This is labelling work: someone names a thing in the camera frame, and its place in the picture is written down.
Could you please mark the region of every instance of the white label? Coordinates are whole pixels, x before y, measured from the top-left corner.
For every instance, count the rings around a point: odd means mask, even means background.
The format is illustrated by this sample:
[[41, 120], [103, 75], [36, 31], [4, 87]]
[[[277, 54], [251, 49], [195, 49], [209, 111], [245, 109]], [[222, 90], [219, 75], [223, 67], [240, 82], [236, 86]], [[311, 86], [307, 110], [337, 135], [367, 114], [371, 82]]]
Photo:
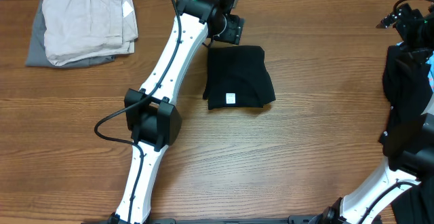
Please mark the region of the white label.
[[134, 9], [127, 1], [122, 4], [122, 15], [124, 18], [127, 17], [128, 14], [131, 14], [132, 11], [134, 11]]
[[227, 105], [235, 104], [235, 94], [226, 94], [226, 104]]

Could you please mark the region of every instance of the white cloth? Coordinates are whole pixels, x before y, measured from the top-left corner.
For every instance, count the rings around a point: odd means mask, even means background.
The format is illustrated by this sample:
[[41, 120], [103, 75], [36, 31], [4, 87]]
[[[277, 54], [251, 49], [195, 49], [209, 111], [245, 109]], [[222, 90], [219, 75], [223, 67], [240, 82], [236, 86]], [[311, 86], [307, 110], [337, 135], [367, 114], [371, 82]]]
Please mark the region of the white cloth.
[[42, 12], [45, 52], [53, 65], [134, 52], [132, 0], [43, 0]]

